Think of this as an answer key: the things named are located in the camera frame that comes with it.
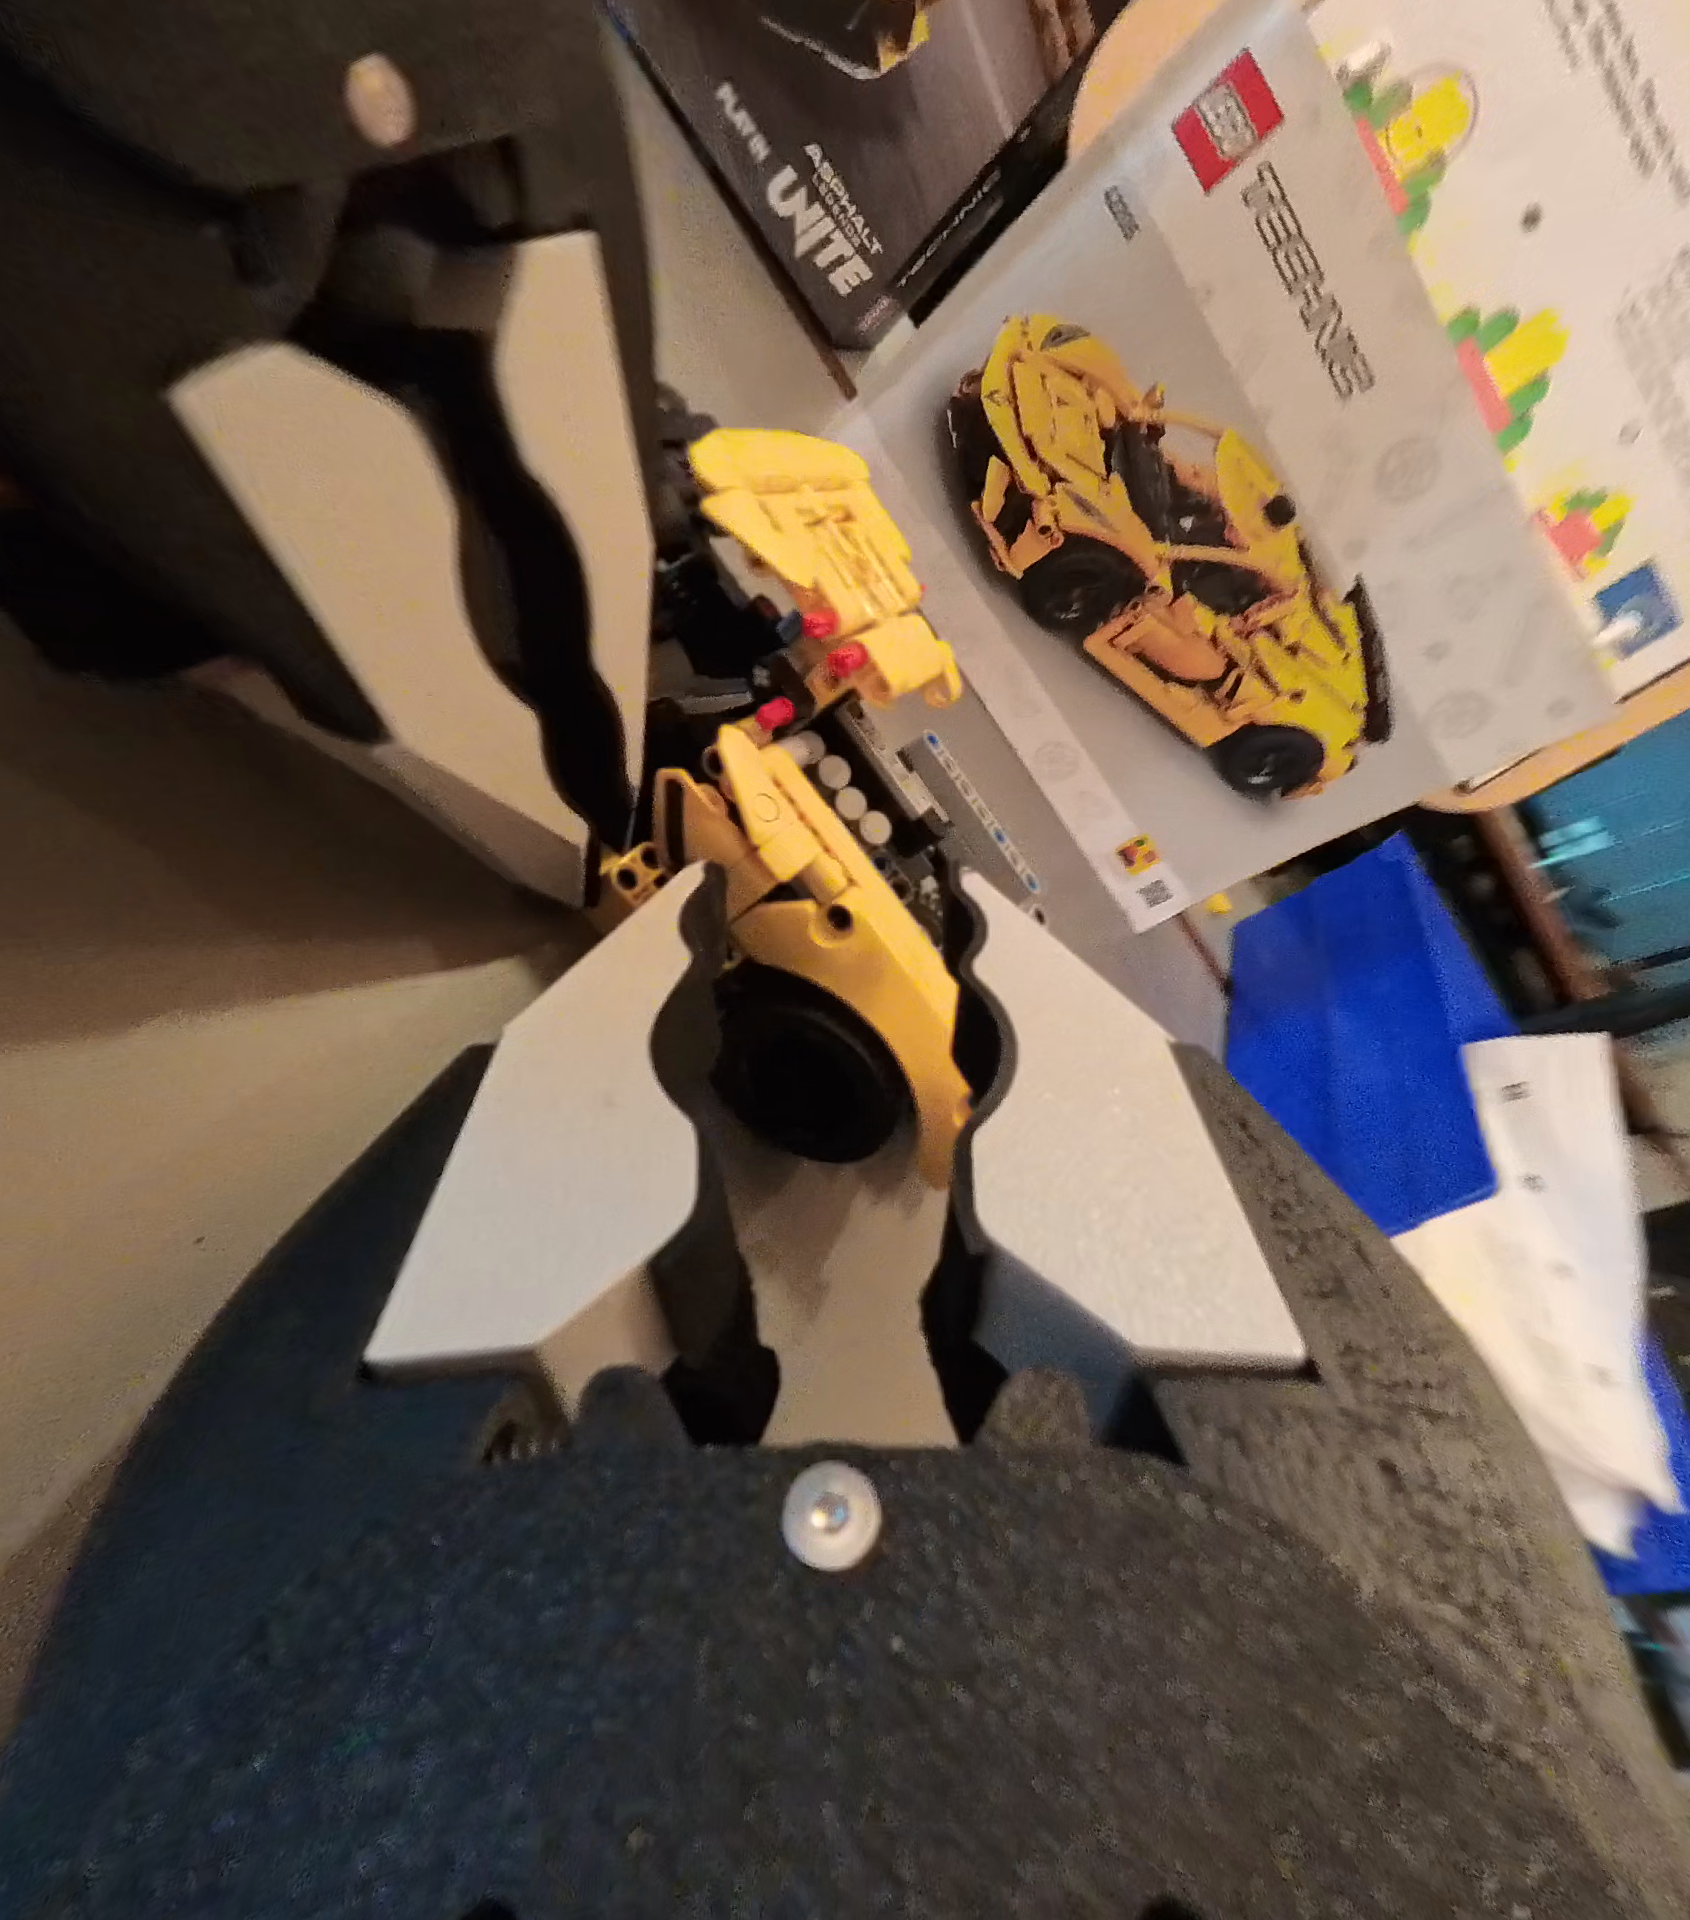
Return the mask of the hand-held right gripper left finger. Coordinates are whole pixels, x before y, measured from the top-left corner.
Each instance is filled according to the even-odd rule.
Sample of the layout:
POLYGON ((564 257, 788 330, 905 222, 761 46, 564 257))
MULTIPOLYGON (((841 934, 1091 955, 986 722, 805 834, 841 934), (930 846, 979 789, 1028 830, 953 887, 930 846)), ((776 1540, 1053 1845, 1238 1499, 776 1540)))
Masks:
POLYGON ((639 1371, 688 1436, 761 1436, 776 1357, 713 1150, 725 885, 671 878, 496 1039, 365 1371, 510 1372, 564 1414, 639 1371))

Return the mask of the toy car instruction booklet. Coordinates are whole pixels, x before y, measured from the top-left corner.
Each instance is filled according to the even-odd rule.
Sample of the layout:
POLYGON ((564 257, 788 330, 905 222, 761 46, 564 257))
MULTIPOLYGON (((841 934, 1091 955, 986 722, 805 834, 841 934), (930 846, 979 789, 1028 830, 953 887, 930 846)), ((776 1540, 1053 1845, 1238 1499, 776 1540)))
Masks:
POLYGON ((1075 942, 1615 704, 1295 5, 1216 5, 836 426, 1075 942))

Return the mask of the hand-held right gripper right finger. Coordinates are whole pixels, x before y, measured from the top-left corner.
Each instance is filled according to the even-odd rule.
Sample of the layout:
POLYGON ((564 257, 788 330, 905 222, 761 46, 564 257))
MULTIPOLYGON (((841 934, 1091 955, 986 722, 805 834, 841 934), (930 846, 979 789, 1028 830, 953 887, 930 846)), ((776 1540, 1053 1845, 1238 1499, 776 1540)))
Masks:
POLYGON ((1091 1436, 1164 1436, 1160 1380, 1312 1357, 1189 1068, 1204 1062, 977 873, 950 873, 952 1059, 973 1086, 922 1330, 950 1428, 1069 1380, 1091 1436))

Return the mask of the blue plastic bin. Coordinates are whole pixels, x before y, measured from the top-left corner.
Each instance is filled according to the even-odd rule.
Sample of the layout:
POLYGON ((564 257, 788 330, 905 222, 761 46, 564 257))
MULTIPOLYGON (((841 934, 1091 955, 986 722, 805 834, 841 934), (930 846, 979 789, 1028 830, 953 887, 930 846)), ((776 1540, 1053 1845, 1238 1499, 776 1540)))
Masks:
MULTIPOLYGON (((1390 1242, 1494 1190, 1461 1049, 1501 1039, 1522 1034, 1400 836, 1234 932, 1226 1068, 1390 1242)), ((1690 1414, 1648 1268, 1645 1372, 1684 1510, 1648 1521, 1632 1561, 1588 1549, 1612 1596, 1690 1596, 1690 1414)))

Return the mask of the toy car set box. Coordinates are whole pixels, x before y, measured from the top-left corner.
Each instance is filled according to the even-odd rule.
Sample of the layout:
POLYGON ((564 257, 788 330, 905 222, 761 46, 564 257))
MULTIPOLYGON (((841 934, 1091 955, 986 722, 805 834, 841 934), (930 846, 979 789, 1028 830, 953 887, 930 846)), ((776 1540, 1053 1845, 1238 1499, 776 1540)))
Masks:
POLYGON ((610 2, 830 348, 917 324, 1062 170, 1123 2, 610 2))

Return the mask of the white papers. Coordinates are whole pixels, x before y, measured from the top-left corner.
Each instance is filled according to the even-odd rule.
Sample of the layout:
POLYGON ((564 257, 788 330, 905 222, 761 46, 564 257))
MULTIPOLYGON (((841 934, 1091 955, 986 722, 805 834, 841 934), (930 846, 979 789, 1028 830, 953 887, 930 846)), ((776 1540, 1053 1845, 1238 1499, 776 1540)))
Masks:
POLYGON ((1645 1371, 1645 1239, 1612 1045, 1460 1049, 1494 1190, 1392 1246, 1466 1336, 1584 1543, 1632 1563, 1685 1509, 1645 1371))

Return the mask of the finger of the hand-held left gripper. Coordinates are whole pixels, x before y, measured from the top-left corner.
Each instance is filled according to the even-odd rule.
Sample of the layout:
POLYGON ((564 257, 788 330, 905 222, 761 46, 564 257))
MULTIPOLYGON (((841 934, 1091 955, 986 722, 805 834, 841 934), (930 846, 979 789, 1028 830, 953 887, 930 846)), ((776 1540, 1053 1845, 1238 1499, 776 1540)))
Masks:
POLYGON ((581 909, 607 819, 558 794, 505 672, 503 580, 472 490, 474 340, 365 338, 363 371, 387 389, 289 343, 237 348, 166 401, 371 707, 371 769, 503 877, 581 909))
POLYGON ((484 426, 470 490, 496 541, 503 672, 555 792, 629 819, 643 769, 653 528, 602 240, 505 251, 474 340, 484 426))

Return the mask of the grey desk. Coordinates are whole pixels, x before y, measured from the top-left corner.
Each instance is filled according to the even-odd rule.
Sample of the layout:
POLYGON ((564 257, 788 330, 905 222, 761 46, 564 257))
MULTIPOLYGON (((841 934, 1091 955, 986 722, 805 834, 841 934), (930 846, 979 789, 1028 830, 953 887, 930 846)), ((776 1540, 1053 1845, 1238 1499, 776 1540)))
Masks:
POLYGON ((63 676, 0 616, 0 1746, 198 1336, 591 940, 215 696, 63 676))

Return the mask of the yellow toy car chassis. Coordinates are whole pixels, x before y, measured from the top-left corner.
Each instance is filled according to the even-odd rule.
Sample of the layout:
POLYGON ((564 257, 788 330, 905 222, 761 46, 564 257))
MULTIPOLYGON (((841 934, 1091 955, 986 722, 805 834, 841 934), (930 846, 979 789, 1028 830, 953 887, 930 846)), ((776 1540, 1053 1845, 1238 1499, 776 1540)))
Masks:
POLYGON ((758 1141, 857 1165, 901 1130, 947 1189, 973 1092, 953 1060, 953 868, 1003 854, 1041 885, 928 738, 877 713, 950 709, 953 651, 905 536, 836 443, 725 428, 660 391, 649 693, 627 846, 599 856, 604 927, 690 867, 724 883, 712 1086, 758 1141))

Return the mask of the brick picture poster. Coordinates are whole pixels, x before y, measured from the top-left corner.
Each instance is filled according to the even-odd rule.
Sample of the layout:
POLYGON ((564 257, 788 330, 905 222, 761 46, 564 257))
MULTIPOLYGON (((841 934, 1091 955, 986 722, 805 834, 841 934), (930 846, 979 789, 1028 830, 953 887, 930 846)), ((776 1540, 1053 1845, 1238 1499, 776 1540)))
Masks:
POLYGON ((1690 662, 1690 2, 1307 5, 1613 693, 1690 662))

